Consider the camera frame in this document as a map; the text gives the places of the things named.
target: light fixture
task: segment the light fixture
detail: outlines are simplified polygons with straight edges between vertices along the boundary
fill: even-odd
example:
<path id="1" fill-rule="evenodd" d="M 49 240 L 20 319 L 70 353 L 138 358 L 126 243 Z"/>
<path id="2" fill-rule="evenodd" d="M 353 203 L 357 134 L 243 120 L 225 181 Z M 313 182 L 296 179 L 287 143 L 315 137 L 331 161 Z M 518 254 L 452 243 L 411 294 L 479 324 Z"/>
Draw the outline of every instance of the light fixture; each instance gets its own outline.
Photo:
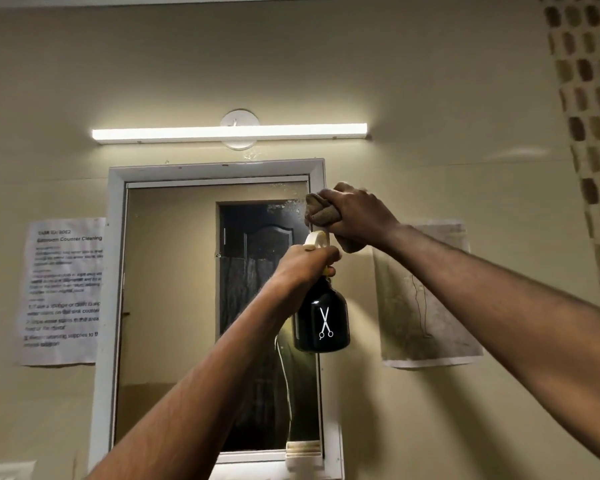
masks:
<path id="1" fill-rule="evenodd" d="M 98 129 L 92 130 L 91 136 L 100 144 L 221 141 L 227 142 L 227 146 L 243 150 L 257 140 L 366 138 L 367 133 L 366 123 L 260 126 L 252 113 L 238 110 L 227 114 L 221 126 Z"/>

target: person's right arm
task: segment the person's right arm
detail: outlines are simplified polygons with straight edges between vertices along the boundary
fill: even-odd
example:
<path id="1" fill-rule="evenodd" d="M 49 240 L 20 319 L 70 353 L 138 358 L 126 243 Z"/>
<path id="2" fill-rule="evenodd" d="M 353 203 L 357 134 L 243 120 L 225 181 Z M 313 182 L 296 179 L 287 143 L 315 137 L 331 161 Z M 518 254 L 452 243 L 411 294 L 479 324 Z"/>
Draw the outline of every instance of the person's right arm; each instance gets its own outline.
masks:
<path id="1" fill-rule="evenodd" d="M 600 457 L 600 308 L 401 225 L 347 184 L 320 193 L 329 231 L 400 262 L 576 439 Z"/>

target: person's left arm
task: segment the person's left arm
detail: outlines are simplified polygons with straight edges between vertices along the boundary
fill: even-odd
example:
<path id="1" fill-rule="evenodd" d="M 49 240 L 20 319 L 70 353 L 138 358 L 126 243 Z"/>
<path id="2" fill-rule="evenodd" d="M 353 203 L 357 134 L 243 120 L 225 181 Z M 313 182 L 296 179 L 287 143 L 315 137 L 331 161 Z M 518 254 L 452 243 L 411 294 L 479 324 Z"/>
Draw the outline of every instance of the person's left arm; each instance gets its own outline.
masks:
<path id="1" fill-rule="evenodd" d="M 88 480 L 207 479 L 260 357 L 324 267 L 339 258 L 332 246 L 291 247 L 203 361 L 138 421 Z"/>

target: white mirror frame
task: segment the white mirror frame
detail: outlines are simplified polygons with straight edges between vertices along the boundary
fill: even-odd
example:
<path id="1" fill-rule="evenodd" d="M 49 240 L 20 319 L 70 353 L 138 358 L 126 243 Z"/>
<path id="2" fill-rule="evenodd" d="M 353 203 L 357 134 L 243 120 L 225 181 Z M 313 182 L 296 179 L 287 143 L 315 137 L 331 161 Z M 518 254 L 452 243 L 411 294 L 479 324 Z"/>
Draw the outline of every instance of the white mirror frame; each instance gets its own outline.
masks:
<path id="1" fill-rule="evenodd" d="M 187 165 L 132 166 L 109 169 L 107 224 L 104 235 L 104 271 L 100 296 L 100 327 L 95 371 L 89 471 L 113 447 L 120 345 L 120 305 L 125 216 L 129 188 L 200 185 L 231 185 L 306 181 L 311 192 L 325 188 L 324 160 L 204 163 Z M 312 458 L 316 476 L 344 478 L 342 430 L 338 416 L 336 365 L 329 354 L 319 357 L 319 395 L 323 458 Z M 285 460 L 284 450 L 223 454 L 212 479 L 285 480 L 297 461 Z"/>

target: person's left hand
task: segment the person's left hand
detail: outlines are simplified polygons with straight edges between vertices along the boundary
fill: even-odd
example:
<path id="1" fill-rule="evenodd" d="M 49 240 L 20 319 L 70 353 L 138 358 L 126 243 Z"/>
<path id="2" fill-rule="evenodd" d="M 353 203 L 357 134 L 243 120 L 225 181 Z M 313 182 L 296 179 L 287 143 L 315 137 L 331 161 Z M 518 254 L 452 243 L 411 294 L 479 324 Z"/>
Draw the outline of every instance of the person's left hand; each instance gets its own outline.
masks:
<path id="1" fill-rule="evenodd" d="M 307 291 L 318 281 L 325 267 L 329 268 L 329 276 L 336 273 L 331 265 L 341 257 L 334 246 L 307 251 L 296 245 L 287 250 L 267 282 L 267 286 L 275 289 L 276 293 L 282 293 L 287 316 L 298 311 Z"/>

